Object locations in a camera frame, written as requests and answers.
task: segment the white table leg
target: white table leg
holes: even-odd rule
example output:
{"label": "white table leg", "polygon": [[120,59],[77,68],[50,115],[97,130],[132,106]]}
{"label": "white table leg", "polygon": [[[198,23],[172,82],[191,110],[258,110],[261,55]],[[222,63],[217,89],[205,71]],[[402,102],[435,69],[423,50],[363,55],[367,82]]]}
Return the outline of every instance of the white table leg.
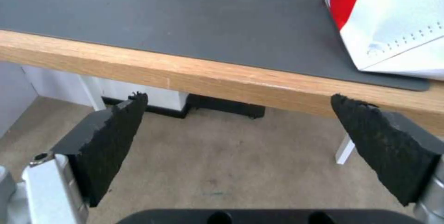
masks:
{"label": "white table leg", "polygon": [[339,146],[338,151],[336,152],[336,163],[337,164],[344,164],[345,161],[347,161],[347,158],[349,158],[350,154],[352,153],[353,149],[355,148],[355,144],[350,139],[349,135],[346,134],[344,137],[344,140],[341,143],[341,146]]}
{"label": "white table leg", "polygon": [[97,87],[97,84],[94,82],[93,77],[78,75],[80,83],[84,88],[89,100],[91,101],[91,105],[95,111],[106,109],[105,104],[103,103],[102,97],[100,95],[100,89]]}

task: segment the black plastic part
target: black plastic part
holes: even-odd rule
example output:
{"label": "black plastic part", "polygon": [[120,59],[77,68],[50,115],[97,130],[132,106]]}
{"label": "black plastic part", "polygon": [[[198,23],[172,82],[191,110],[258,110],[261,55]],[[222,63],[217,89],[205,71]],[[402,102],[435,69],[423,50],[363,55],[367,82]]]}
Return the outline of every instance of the black plastic part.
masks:
{"label": "black plastic part", "polygon": [[[108,105],[116,105],[116,104],[119,104],[122,102],[122,100],[104,97],[104,96],[102,96],[102,100],[105,104],[108,104]],[[173,109],[167,109],[167,108],[163,108],[163,107],[155,107],[152,105],[147,105],[145,111],[151,112],[151,113],[156,113],[159,115],[166,115],[166,116],[172,117],[172,118],[182,118],[183,119],[187,116],[188,112],[190,111],[190,106],[186,104],[182,110],[173,110]]]}
{"label": "black plastic part", "polygon": [[245,104],[196,94],[188,95],[187,104],[195,108],[213,109],[238,115],[246,115],[252,119],[262,118],[265,115],[265,107],[260,105]]}
{"label": "black plastic part", "polygon": [[[122,102],[118,99],[109,97],[102,97],[105,104],[114,105]],[[159,115],[166,115],[172,118],[185,118],[191,108],[196,109],[212,109],[222,112],[233,113],[237,115],[245,115],[251,119],[263,118],[265,115],[265,107],[255,104],[245,104],[236,101],[230,101],[225,99],[219,99],[209,96],[200,96],[196,94],[189,94],[187,97],[187,103],[181,111],[167,109],[163,107],[155,107],[148,105],[146,112],[152,112]]]}
{"label": "black plastic part", "polygon": [[146,210],[118,224],[420,224],[416,219],[386,210]]}
{"label": "black plastic part", "polygon": [[381,183],[402,205],[417,202],[444,143],[399,113],[339,94],[331,97],[331,105]]}
{"label": "black plastic part", "polygon": [[131,147],[148,103],[146,94],[89,114],[52,151],[69,159],[79,190],[90,207],[108,191]]}

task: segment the red and white box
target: red and white box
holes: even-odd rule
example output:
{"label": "red and white box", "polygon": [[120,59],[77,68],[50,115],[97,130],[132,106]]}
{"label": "red and white box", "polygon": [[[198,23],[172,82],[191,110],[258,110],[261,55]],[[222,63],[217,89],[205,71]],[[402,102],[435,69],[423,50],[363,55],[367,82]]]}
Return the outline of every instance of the red and white box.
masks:
{"label": "red and white box", "polygon": [[444,80],[444,0],[325,0],[360,71]]}

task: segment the black foam pad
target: black foam pad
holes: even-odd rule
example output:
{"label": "black foam pad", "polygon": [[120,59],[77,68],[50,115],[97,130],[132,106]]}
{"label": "black foam pad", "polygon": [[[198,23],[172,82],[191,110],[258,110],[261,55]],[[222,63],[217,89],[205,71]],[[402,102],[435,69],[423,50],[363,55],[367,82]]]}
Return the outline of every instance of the black foam pad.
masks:
{"label": "black foam pad", "polygon": [[97,206],[108,191],[142,120],[148,97],[136,94],[132,98],[89,114],[52,148],[68,157],[90,207]]}
{"label": "black foam pad", "polygon": [[404,206],[417,202],[444,143],[396,112],[334,95],[331,105],[356,150]]}

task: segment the screw hole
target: screw hole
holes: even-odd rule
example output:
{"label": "screw hole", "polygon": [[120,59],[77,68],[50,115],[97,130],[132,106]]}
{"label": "screw hole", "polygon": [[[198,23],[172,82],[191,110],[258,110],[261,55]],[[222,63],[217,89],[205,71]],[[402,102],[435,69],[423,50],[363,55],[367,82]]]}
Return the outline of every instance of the screw hole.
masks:
{"label": "screw hole", "polygon": [[335,222],[324,212],[314,212],[308,217],[308,224],[335,224]]}
{"label": "screw hole", "polygon": [[225,212],[216,212],[212,214],[206,224],[231,224],[231,216]]}
{"label": "screw hole", "polygon": [[41,159],[45,159],[48,156],[47,153],[41,153],[34,157],[34,161],[40,161]]}

